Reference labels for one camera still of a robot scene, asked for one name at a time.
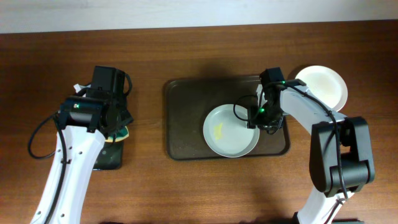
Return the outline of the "green and yellow sponge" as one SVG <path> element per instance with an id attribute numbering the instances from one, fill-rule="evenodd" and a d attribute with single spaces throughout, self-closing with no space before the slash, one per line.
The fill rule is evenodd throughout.
<path id="1" fill-rule="evenodd" d="M 119 142 L 119 141 L 125 140 L 128 137 L 129 137 L 129 130 L 128 130 L 127 126 L 125 126 L 122 129 L 120 129 L 114 136 L 108 137 L 105 140 L 105 142 L 107 142 L 107 143 Z"/>

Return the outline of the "pale grey plate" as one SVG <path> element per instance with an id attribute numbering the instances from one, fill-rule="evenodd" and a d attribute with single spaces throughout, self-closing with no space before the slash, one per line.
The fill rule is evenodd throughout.
<path id="1" fill-rule="evenodd" d="M 260 137 L 258 128 L 249 129 L 245 119 L 248 110 L 239 105 L 225 104 L 208 113 L 203 123 L 203 137 L 209 148 L 223 157 L 249 154 Z"/>

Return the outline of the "white plate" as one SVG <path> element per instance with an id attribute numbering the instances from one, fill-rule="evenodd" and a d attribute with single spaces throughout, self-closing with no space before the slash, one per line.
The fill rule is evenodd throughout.
<path id="1" fill-rule="evenodd" d="M 296 79 L 305 82 L 319 100 L 335 111 L 340 111 L 348 100 L 345 81 L 328 67 L 321 65 L 306 67 L 298 72 Z"/>

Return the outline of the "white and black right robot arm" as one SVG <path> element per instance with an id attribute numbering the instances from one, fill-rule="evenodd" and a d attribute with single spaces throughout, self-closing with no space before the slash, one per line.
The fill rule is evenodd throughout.
<path id="1" fill-rule="evenodd" d="M 368 123 L 331 109 L 299 79 L 263 81 L 258 93 L 249 126 L 275 131 L 288 114 L 311 135 L 313 189 L 292 223 L 333 223 L 342 206 L 375 178 Z"/>

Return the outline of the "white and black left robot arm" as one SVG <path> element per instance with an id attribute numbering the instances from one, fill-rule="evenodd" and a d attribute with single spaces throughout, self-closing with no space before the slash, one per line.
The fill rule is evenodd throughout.
<path id="1" fill-rule="evenodd" d="M 50 119 L 57 129 L 57 145 L 31 222 L 79 223 L 91 173 L 120 168 L 133 118 L 125 97 L 71 96 Z"/>

